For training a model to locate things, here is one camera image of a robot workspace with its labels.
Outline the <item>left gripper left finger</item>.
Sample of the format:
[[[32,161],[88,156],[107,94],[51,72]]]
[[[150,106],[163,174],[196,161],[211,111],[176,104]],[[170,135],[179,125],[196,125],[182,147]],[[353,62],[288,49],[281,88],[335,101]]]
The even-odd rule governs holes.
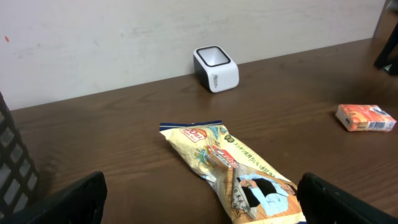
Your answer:
[[[6,218],[7,224],[101,223],[107,197],[104,174],[96,171]]]

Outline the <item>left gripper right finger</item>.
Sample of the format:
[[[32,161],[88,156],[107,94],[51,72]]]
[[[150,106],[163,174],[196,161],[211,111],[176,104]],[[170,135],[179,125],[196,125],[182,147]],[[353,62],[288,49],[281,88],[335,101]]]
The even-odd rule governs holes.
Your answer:
[[[397,224],[393,217],[306,172],[297,187],[297,199],[308,224]]]

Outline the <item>yellow snack bag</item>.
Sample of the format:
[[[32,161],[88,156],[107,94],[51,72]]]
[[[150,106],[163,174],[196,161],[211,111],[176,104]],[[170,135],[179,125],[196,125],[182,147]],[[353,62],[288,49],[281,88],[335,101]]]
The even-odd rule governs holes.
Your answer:
[[[297,186],[221,121],[160,123],[159,131],[209,183],[233,223],[306,223]]]

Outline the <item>orange tissue box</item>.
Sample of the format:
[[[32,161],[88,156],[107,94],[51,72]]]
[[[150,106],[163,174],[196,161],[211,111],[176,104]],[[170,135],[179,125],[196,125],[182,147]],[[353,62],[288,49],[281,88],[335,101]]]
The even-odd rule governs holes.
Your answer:
[[[348,131],[391,131],[396,120],[378,105],[339,105],[335,116]]]

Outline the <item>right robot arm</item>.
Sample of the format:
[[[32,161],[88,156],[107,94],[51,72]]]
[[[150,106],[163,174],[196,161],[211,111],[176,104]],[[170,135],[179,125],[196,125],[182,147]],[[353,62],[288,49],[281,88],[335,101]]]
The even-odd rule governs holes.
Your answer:
[[[397,55],[389,58],[390,54],[397,47],[397,25],[393,29],[388,41],[386,42],[381,53],[374,62],[374,66],[378,70],[384,70],[389,75],[397,76]]]

